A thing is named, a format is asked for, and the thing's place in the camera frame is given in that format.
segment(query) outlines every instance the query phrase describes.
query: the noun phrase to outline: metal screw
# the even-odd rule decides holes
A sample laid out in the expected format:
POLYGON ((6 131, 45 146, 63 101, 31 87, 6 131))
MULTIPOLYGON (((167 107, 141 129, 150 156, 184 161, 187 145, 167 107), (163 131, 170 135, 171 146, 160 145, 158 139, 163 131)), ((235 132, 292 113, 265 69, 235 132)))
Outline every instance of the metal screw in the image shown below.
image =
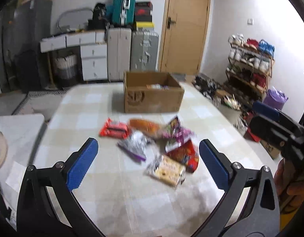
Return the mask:
POLYGON ((59 161, 55 164, 56 168, 62 168, 64 166, 64 163, 62 161, 59 161))
POLYGON ((263 166, 263 170, 264 170, 265 172, 269 172, 270 168, 269 168, 268 166, 263 166))
POLYGON ((233 167, 235 167, 236 169, 240 169, 242 165, 239 162, 234 162, 233 167))
POLYGON ((29 166, 27 167, 27 171, 32 171, 33 169, 34 169, 33 165, 29 165, 29 166))

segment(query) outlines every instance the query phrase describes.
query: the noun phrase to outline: blue gripper pad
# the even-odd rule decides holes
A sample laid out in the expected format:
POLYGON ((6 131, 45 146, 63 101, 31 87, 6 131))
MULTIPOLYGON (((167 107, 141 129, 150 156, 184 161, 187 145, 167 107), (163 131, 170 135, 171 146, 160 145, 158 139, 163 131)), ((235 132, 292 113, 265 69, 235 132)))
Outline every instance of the blue gripper pad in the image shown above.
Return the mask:
POLYGON ((275 122, 279 121, 279 112, 277 109, 272 108, 271 106, 268 106, 264 103, 261 103, 260 101, 256 101, 252 105, 252 109, 258 113, 261 114, 275 122))
POLYGON ((90 143, 81 151, 80 156, 74 162, 67 173, 66 185, 69 191, 77 189, 80 186, 87 170, 91 166, 98 153, 98 142, 92 139, 90 143))
POLYGON ((219 158, 216 156, 213 145, 208 139, 202 140, 199 144, 199 154, 210 172, 217 187, 221 190, 227 191, 229 189, 229 174, 223 166, 219 158))

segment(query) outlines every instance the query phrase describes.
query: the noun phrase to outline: purple bag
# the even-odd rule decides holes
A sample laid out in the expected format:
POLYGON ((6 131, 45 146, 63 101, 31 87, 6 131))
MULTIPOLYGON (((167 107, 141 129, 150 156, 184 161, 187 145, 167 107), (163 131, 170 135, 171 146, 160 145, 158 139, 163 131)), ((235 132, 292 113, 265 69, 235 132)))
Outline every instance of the purple bag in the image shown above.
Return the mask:
POLYGON ((272 89, 267 90, 266 98, 263 103, 281 111, 287 100, 288 97, 286 97, 283 92, 277 91, 273 87, 272 89))

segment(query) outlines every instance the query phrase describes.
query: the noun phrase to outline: teal suitcase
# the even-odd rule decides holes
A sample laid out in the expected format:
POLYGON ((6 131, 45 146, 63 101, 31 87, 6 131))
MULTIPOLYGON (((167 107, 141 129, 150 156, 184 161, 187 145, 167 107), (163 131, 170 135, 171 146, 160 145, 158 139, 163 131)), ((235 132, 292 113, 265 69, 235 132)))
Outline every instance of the teal suitcase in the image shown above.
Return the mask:
POLYGON ((133 23, 136 0, 113 0, 112 22, 120 26, 133 23))

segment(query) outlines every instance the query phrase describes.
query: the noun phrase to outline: white wall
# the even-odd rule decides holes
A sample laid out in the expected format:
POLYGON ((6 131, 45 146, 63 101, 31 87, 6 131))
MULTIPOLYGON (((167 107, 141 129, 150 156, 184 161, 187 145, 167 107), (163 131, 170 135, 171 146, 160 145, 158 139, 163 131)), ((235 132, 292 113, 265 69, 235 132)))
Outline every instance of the white wall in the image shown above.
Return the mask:
POLYGON ((304 111, 304 23, 288 0, 211 0, 211 25, 201 71, 226 80, 231 34, 265 39, 275 46, 271 85, 289 97, 283 108, 296 121, 304 111), (247 25, 248 18, 254 25, 247 25))

